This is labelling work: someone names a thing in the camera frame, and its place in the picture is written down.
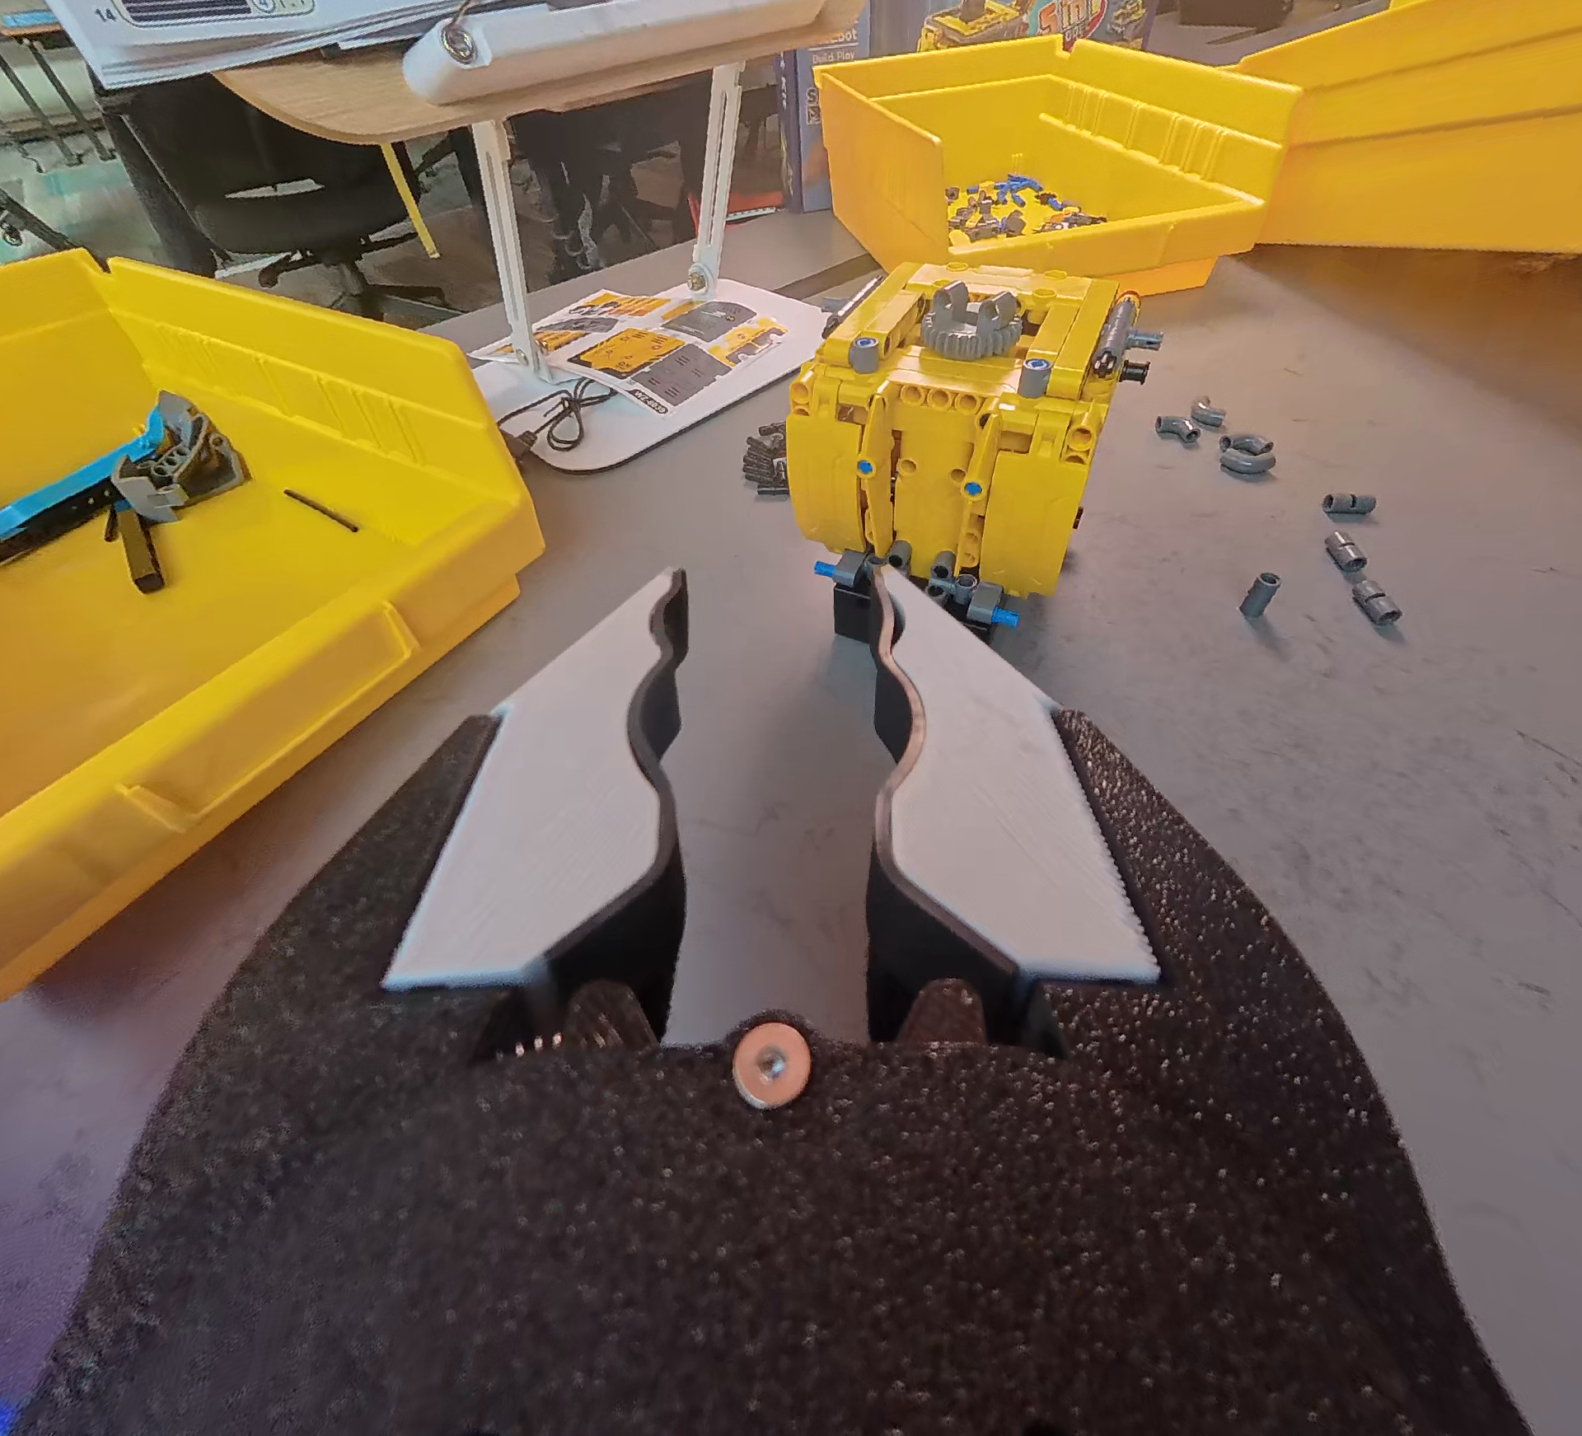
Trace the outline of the black office chair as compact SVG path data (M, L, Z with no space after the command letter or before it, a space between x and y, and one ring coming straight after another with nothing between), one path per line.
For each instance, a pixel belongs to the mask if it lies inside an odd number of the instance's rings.
M381 231L411 223L419 180L406 146L311 135L210 75L131 89L119 113L212 251L273 256L263 287L321 264L343 284L335 309L383 320L399 304L452 310L436 285L378 284L363 269Z

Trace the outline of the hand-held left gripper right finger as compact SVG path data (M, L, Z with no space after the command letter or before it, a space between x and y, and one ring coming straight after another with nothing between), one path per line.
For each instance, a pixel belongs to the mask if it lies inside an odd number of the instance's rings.
M867 883L867 1030L958 982L990 1041L1058 1046L1048 989L1155 993L1165 965L1058 702L909 578L872 575L876 729L896 765Z

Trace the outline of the yellow lego robot model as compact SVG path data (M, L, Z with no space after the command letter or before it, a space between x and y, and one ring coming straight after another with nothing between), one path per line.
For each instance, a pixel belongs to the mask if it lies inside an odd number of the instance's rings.
M910 261L851 302L790 385L790 500L838 557L836 630L867 634L881 567L982 636L1051 595L1102 426L1162 335L1126 282Z

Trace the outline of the short black lego beam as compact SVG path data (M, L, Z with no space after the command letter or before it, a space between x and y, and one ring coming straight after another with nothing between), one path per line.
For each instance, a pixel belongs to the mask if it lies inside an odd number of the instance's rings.
M103 540L119 543L134 587L144 595L159 593L167 577L154 539L154 522L128 502L116 502L106 517Z

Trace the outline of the light blue lego beam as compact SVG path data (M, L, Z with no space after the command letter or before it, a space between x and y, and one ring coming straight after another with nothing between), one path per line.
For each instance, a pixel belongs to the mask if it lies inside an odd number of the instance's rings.
M93 492L103 482L108 482L123 459L148 456L161 446L166 434L167 419L162 409L154 406L138 436L7 504L2 509L2 539L22 534L40 519L63 512L70 504L76 505L86 494Z

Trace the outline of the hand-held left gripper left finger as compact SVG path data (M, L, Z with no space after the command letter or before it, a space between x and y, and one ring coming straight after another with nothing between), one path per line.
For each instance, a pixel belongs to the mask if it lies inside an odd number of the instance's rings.
M550 1036L609 982L662 1040L687 896L662 755L687 649L687 573L664 567L488 712L386 990L505 990Z

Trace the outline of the grey lego panel piece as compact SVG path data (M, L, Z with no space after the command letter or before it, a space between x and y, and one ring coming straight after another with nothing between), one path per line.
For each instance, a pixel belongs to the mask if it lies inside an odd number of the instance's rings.
M174 522L182 509L249 481L245 459L212 418L162 390L144 434L123 449L110 484L149 522Z

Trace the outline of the long black lego beam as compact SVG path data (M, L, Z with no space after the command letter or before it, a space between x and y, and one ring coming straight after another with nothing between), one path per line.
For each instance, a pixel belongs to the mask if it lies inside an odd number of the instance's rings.
M76 505L70 504L63 512L40 519L22 534L12 535L10 539L2 539L2 563L9 563L42 550L43 547L50 545L50 542L90 522L91 515L111 509L118 499L119 494L113 482L103 482L93 492L86 494Z

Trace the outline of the pile of grey blue parts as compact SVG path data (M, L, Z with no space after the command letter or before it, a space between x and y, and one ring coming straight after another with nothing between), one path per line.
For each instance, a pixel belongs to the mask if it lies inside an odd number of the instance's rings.
M958 249L1078 231L1109 221L1106 214L1091 213L1079 201L1023 173L947 184L945 206L947 239Z

